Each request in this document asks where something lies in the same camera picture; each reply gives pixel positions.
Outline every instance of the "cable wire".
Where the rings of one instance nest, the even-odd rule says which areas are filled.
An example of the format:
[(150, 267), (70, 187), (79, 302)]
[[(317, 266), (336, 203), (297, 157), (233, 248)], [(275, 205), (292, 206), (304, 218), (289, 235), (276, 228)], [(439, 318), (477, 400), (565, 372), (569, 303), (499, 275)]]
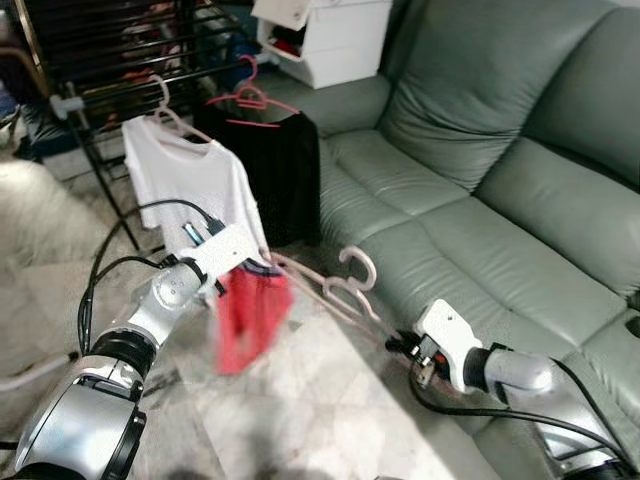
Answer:
[(158, 200), (155, 202), (146, 203), (125, 212), (122, 217), (116, 222), (116, 224), (111, 228), (111, 231), (107, 234), (106, 238), (102, 242), (102, 245), (98, 249), (96, 258), (93, 261), (93, 266), (91, 267), (91, 273), (89, 275), (89, 282), (87, 285), (87, 289), (85, 290), (85, 295), (83, 295), (80, 306), (78, 308), (78, 342), (80, 344), (80, 352), (82, 353), (82, 355), (86, 355), (91, 347), (91, 317), (93, 313), (93, 297), (97, 284), (97, 278), (99, 275), (100, 263), (102, 262), (102, 259), (107, 252), (109, 244), (112, 242), (120, 228), (122, 228), (126, 224), (127, 218), (147, 208), (169, 204), (180, 204), (192, 208), (200, 215), (202, 215), (203, 219), (205, 220), (205, 222), (207, 222), (208, 225), (211, 225), (216, 221), (216, 219), (205, 212), (200, 206), (196, 205), (195, 203), (189, 202), (188, 200), (182, 200), (179, 198)]
[(0, 450), (17, 450), (18, 442), (0, 442)]
[(521, 412), (517, 410), (499, 410), (496, 408), (458, 408), (458, 407), (441, 407), (439, 405), (433, 404), (426, 400), (422, 393), (419, 390), (418, 383), (414, 378), (415, 366), (418, 363), (414, 362), (412, 368), (409, 370), (409, 388), (411, 389), (411, 393), (418, 401), (420, 405), (425, 407), (428, 410), (431, 410), (436, 413), (444, 414), (444, 415), (452, 415), (458, 417), (495, 417), (495, 418), (511, 418), (515, 420), (525, 420), (528, 422), (535, 423), (543, 423), (546, 425), (551, 425), (553, 427), (563, 428), (565, 430), (572, 431), (574, 433), (578, 433), (583, 435), (594, 442), (598, 442), (602, 446), (608, 448), (616, 455), (622, 463), (629, 469), (630, 472), (636, 473), (635, 468), (633, 467), (633, 463), (629, 456), (624, 452), (620, 447), (615, 445), (613, 442), (608, 439), (601, 437), (598, 434), (587, 430), (586, 428), (579, 427), (577, 425), (573, 425), (568, 422), (564, 422), (562, 420), (558, 420), (552, 417), (547, 417), (545, 415), (538, 415), (535, 413), (529, 412)]
[[(107, 276), (107, 274), (113, 270), (114, 268), (116, 268), (118, 265), (121, 265), (123, 263), (126, 262), (138, 262), (138, 263), (142, 263), (144, 265), (147, 265), (149, 267), (152, 268), (157, 268), (157, 269), (162, 269), (162, 265), (152, 262), (151, 260), (148, 260), (144, 257), (137, 257), (137, 256), (127, 256), (127, 257), (122, 257), (119, 258), (113, 262), (111, 262), (109, 265), (107, 265), (103, 270), (100, 271), (100, 273), (98, 273), (98, 276), (96, 277), (96, 282), (94, 286), (97, 286), (98, 283), (100, 283), (100, 281)], [(82, 294), (82, 300), (80, 300), (80, 307), (78, 308), (78, 342), (80, 343), (80, 345), (83, 344), (83, 331), (85, 330), (86, 327), (86, 322), (87, 322), (87, 299), (89, 297), (89, 288), (87, 287), (87, 289), (84, 291), (84, 293)], [(89, 325), (88, 328), (89, 334), (91, 334), (91, 326)]]
[[(609, 423), (609, 420), (607, 420), (607, 417), (604, 415), (604, 413), (602, 413), (602, 410), (600, 409), (600, 407), (598, 406), (596, 401), (591, 396), (591, 393), (589, 393), (589, 390), (587, 390), (587, 387), (585, 386), (585, 384), (582, 383), (582, 380), (580, 380), (578, 375), (576, 375), (573, 370), (571, 370), (569, 367), (567, 367), (560, 360), (555, 360), (555, 359), (552, 359), (552, 360), (556, 363), (556, 365), (558, 365), (558, 367), (560, 367), (560, 369), (566, 375), (569, 376), (569, 378), (571, 378), (571, 380), (573, 380), (573, 382), (576, 384), (576, 386), (578, 387), (580, 392), (582, 392), (582, 395), (584, 395), (584, 398), (587, 400), (587, 403), (589, 403), (589, 406), (596, 413), (596, 415), (598, 416), (600, 421), (604, 424), (605, 428), (609, 431), (609, 433), (611, 434), (613, 439), (616, 441), (616, 443), (618, 445), (620, 445), (622, 447), (622, 442), (620, 441), (620, 439), (616, 435), (615, 430), (613, 428), (611, 428), (611, 424)], [(631, 468), (631, 465), (632, 465), (631, 459), (630, 459), (629, 455), (626, 452), (624, 452), (624, 454), (625, 454), (625, 457), (624, 457), (625, 463), (627, 463), (629, 468)], [(635, 468), (631, 468), (631, 470), (636, 474), (639, 473)]]

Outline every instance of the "white box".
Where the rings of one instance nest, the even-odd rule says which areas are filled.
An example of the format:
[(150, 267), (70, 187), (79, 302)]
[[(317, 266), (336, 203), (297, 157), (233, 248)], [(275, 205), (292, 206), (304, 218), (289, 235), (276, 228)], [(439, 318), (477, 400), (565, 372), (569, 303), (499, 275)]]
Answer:
[[(376, 75), (391, 0), (256, 0), (258, 41), (280, 57), (280, 68), (313, 88)], [(306, 25), (300, 57), (269, 43), (281, 25)]]

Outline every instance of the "sofa cushion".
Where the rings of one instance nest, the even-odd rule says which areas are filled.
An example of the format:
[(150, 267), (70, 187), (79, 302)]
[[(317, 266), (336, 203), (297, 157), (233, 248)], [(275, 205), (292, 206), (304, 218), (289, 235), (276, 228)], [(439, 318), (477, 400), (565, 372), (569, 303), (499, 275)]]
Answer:
[(640, 312), (624, 312), (594, 335), (582, 353), (622, 411), (640, 428), (640, 337), (627, 326), (640, 323), (638, 319)]
[(431, 0), (383, 133), (473, 190), (562, 62), (612, 8), (597, 0)]
[(379, 295), (407, 326), (437, 298), (487, 345), (561, 355), (625, 308), (613, 292), (475, 198), (376, 233), (361, 243)]
[[(609, 355), (616, 354), (616, 347), (613, 346), (612, 350), (609, 350)], [(626, 452), (631, 459), (635, 462), (636, 469), (640, 467), (640, 426), (637, 423), (637, 412), (633, 416), (629, 416), (625, 412), (626, 407), (623, 409), (621, 406), (625, 405), (624, 396), (630, 392), (624, 392), (624, 396), (618, 396), (615, 389), (612, 389), (612, 384), (608, 381), (612, 376), (618, 378), (625, 378), (629, 382), (636, 381), (638, 377), (632, 376), (634, 372), (637, 372), (635, 365), (630, 365), (633, 361), (633, 357), (629, 357), (628, 363), (618, 363), (622, 367), (622, 370), (618, 372), (604, 372), (602, 366), (597, 366), (593, 363), (592, 359), (589, 359), (585, 352), (576, 351), (564, 358), (564, 363), (567, 365), (573, 373), (584, 383), (589, 391), (589, 394), (593, 397), (594, 401), (600, 407), (600, 410), (606, 417), (607, 421), (614, 430), (616, 437), (620, 440)]]
[(468, 195), (375, 130), (321, 142), (320, 158), (323, 237), (336, 245), (358, 244), (411, 215)]
[(640, 195), (627, 187), (521, 139), (476, 195), (617, 294), (640, 288)]
[(376, 263), (374, 292), (398, 326), (437, 298), (477, 335), (561, 356), (625, 302), (460, 187), (375, 131), (321, 145), (322, 228), (336, 249), (357, 244)]
[(561, 69), (527, 135), (578, 152), (640, 185), (638, 58), (640, 9), (611, 13)]

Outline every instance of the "red hanger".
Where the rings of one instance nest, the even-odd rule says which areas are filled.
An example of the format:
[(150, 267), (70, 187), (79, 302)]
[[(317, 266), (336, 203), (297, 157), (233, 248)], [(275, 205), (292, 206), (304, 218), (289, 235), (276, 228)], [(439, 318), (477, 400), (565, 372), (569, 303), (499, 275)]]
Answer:
[[(224, 100), (235, 100), (236, 105), (240, 108), (250, 108), (253, 110), (266, 110), (269, 105), (275, 105), (276, 107), (280, 107), (284, 110), (287, 110), (291, 113), (298, 114), (299, 110), (287, 105), (286, 103), (278, 102), (277, 100), (272, 100), (268, 98), (265, 93), (260, 90), (258, 87), (253, 85), (253, 80), (258, 76), (258, 62), (252, 55), (242, 55), (240, 60), (248, 60), (251, 63), (251, 67), (253, 68), (253, 72), (251, 76), (246, 80), (245, 85), (243, 85), (236, 93), (220, 95), (219, 97), (212, 98), (211, 100), (207, 100), (205, 105), (213, 105), (214, 103), (218, 103)], [(280, 125), (275, 125), (271, 123), (258, 123), (258, 122), (250, 122), (248, 120), (227, 120), (229, 123), (239, 123), (242, 125), (253, 125), (256, 127), (270, 127), (270, 128), (278, 128)]]

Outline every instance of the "sofa backrest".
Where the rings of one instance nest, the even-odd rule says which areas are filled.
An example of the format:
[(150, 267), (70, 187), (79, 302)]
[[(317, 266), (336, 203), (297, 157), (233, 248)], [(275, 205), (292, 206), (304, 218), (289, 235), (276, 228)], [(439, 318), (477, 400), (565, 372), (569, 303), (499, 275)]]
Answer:
[(640, 289), (640, 9), (429, 0), (380, 128), (617, 294)]
[(614, 8), (598, 0), (429, 0), (381, 131), (474, 190), (560, 65)]
[(407, 64), (429, 0), (393, 0), (380, 72), (395, 85)]
[(640, 288), (640, 9), (567, 59), (477, 196), (611, 290)]

